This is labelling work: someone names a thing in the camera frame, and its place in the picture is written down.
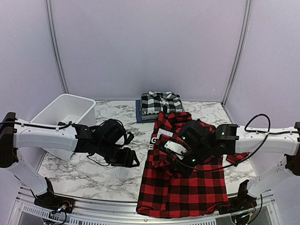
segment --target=marble tabletop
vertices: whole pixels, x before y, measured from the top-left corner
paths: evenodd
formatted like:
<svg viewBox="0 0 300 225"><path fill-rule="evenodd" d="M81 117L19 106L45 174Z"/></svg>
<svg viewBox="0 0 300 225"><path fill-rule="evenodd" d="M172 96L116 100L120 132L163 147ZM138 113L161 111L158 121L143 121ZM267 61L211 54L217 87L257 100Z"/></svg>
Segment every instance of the marble tabletop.
<svg viewBox="0 0 300 225"><path fill-rule="evenodd" d="M220 103L184 101L183 107L192 114L193 119L215 126L230 123ZM68 162L47 153L39 173L50 179L55 192L59 194L111 201L136 201L154 123L136 123L135 101L98 101L95 112L97 124L109 118L118 119L123 122L127 131L135 135L129 147L136 151L141 165L135 168L103 167L87 159L85 153L73 154ZM100 156L94 155L92 158L105 164ZM228 165L225 158L223 165ZM227 193L237 193L239 184L255 175L248 160L237 167L226 168Z"/></svg>

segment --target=white marble surface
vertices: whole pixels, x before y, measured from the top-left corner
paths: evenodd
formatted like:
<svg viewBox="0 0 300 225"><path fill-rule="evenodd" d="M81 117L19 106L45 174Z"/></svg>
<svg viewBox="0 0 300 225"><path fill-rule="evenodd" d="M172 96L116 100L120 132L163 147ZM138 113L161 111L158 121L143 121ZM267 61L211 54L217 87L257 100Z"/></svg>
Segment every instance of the white marble surface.
<svg viewBox="0 0 300 225"><path fill-rule="evenodd" d="M230 123L220 103L183 102L183 106L193 119L201 119L215 126ZM136 123L135 101L100 101L95 111L97 124L109 118L118 119L127 131L135 135L129 147L136 151L141 165L135 168L102 167L88 160L83 153L74 154L68 162L47 153L39 172L50 179L56 193L93 199L136 201L154 123ZM100 156L92 156L95 157L105 164ZM228 164L224 157L223 165ZM227 193L236 193L242 181L254 176L249 161L225 169Z"/></svg>

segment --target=folded black and white plaid shirt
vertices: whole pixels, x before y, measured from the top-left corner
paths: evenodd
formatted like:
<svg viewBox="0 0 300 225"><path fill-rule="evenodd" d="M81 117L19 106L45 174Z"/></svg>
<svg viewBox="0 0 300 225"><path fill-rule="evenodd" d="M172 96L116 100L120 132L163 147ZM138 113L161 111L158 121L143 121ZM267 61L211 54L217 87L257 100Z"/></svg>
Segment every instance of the folded black and white plaid shirt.
<svg viewBox="0 0 300 225"><path fill-rule="evenodd" d="M183 112L182 102L179 95L173 92L144 93L141 96L142 115L159 114L160 112L180 113Z"/></svg>

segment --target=blue folded cloth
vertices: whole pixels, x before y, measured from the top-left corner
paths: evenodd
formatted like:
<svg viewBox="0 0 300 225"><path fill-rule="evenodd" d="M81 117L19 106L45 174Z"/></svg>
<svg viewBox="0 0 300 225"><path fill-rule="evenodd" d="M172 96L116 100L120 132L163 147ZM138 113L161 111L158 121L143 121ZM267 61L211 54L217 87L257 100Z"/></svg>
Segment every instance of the blue folded cloth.
<svg viewBox="0 0 300 225"><path fill-rule="evenodd" d="M155 123L156 122L156 119L153 119L153 120L143 120L142 119L141 101L140 100L135 101L135 116L136 116L137 123Z"/></svg>

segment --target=white container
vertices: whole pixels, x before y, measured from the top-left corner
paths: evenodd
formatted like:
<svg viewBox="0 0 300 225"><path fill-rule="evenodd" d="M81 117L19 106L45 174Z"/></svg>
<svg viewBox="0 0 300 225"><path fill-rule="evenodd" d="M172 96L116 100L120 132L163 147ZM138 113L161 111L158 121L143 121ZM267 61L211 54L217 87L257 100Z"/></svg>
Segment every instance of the white container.
<svg viewBox="0 0 300 225"><path fill-rule="evenodd" d="M57 125L59 122L84 124L94 126L96 124L95 104L93 99L70 94L62 94L43 109L35 118L34 123ZM62 149L44 148L47 152L69 161L73 152Z"/></svg>

